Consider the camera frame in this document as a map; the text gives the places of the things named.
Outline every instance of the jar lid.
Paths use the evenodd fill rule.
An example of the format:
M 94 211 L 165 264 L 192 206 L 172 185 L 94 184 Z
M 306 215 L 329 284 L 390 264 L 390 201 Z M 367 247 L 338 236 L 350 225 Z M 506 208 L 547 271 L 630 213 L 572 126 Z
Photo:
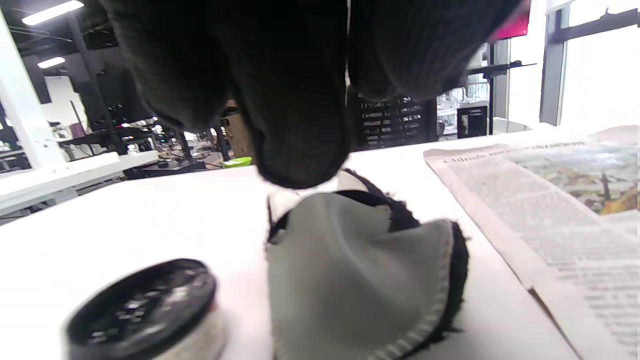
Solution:
M 213 275 L 192 259 L 127 276 L 72 317 L 67 327 L 69 359 L 153 359 L 200 324 L 215 293 Z

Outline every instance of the white wall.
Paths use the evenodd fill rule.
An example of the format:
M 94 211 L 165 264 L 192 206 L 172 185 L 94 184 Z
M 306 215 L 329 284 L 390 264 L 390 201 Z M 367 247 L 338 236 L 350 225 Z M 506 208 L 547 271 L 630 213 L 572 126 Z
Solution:
M 537 65 L 513 69 L 509 73 L 508 119 L 527 126 L 540 122 L 542 62 L 547 31 L 547 0 L 532 0 L 529 33 L 511 39 L 511 61 Z
M 75 124 L 77 121 L 74 109 L 70 102 L 73 102 L 80 121 L 87 129 L 87 119 L 84 113 L 84 105 L 80 96 L 74 92 L 73 86 L 68 76 L 46 76 L 45 82 L 51 95 L 51 103 L 41 105 L 45 117 L 50 122 L 59 122 L 64 126 Z

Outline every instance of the white tabletop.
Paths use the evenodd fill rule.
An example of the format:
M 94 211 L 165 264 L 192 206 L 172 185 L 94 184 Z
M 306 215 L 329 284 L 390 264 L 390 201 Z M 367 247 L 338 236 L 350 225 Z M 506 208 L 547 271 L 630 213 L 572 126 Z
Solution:
M 0 215 L 43 201 L 64 189 L 88 186 L 157 159 L 157 151 L 121 156 L 110 152 L 67 163 L 56 171 L 38 169 L 6 174 L 0 178 Z
M 502 138 L 358 152 L 347 165 L 405 200 L 422 221 L 452 218 L 471 237 L 465 302 L 455 322 L 463 332 L 432 346 L 430 359 L 577 359 L 422 157 L 434 147 Z M 274 188 L 255 167 L 126 181 L 0 227 L 1 282 L 9 295 L 0 297 L 3 353 L 63 359 L 63 324 L 78 305 L 125 274 L 186 257 L 205 261 L 220 281 L 230 326 L 223 360 L 271 360 L 263 241 L 266 195 Z M 54 233 L 61 224 L 66 233 Z

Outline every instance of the white column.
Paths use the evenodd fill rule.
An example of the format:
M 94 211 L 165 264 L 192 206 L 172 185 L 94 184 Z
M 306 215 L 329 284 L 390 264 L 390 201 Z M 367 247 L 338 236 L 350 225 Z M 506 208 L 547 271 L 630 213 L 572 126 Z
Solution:
M 0 101 L 34 169 L 66 166 L 0 10 Z

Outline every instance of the gloved hand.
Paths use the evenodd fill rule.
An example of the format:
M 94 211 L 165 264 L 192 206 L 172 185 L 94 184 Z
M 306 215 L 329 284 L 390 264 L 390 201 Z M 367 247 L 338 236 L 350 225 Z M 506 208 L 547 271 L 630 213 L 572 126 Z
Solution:
M 329 180 L 350 148 L 345 67 L 365 97 L 434 98 L 521 0 L 101 0 L 142 97 L 186 130 L 231 95 L 269 181 Z

